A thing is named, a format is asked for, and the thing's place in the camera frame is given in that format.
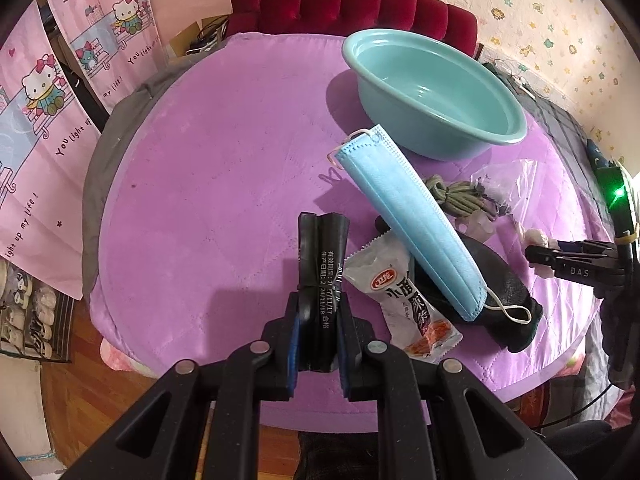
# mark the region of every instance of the curtain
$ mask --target curtain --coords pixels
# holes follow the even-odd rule
[[[65,41],[110,113],[165,66],[149,0],[48,0]]]
[[[76,299],[82,183],[99,136],[33,2],[0,50],[0,251]]]

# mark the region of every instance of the wallpaper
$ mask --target wallpaper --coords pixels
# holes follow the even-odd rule
[[[640,62],[600,0],[444,1],[476,15],[479,41],[498,66],[569,110],[604,153],[640,172]]]

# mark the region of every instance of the green rope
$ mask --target green rope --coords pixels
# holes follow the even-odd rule
[[[464,218],[474,211],[482,210],[491,220],[495,219],[495,211],[486,205],[482,193],[468,180],[460,180],[447,187],[441,176],[433,175],[424,181],[424,185],[443,211],[451,216]]]

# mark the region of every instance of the purple bedsheet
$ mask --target purple bedsheet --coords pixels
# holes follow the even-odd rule
[[[369,242],[376,212],[326,154],[371,122],[358,99],[342,38],[239,34],[190,69],[153,108],[127,150],[108,197],[92,320],[114,346],[158,373],[177,360],[226,358],[280,316],[297,270],[301,211],[351,219],[348,253]],[[527,222],[552,237],[607,239],[582,206],[543,131],[473,160],[410,155],[418,173],[452,182],[490,163],[544,164],[543,195]],[[551,378],[570,357],[595,312],[592,290],[542,280],[527,266],[512,224],[498,222],[491,246],[543,305],[524,352],[501,351],[481,327],[463,327],[449,355],[503,400]],[[382,313],[346,285],[356,316],[388,339]],[[342,398],[337,374],[303,373],[293,401],[263,403],[264,424],[308,431],[376,429],[375,403]]]

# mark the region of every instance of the shoe rack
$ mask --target shoe rack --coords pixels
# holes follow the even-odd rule
[[[76,300],[0,258],[0,353],[69,363]]]

